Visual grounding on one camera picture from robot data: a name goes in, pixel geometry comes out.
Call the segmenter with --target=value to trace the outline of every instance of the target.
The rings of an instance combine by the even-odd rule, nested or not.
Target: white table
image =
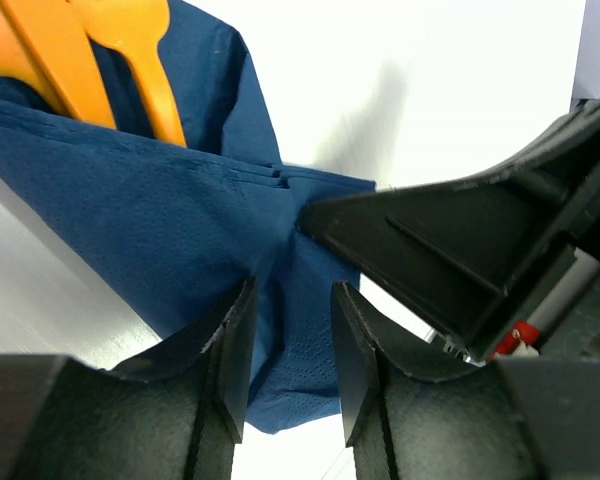
[[[442,181],[513,154],[569,106],[585,0],[198,0],[249,45],[283,160],[375,179]],[[366,279],[363,293],[427,327]],[[0,180],[0,352],[111,367],[158,337]],[[254,429],[234,478],[321,478],[338,419]]]

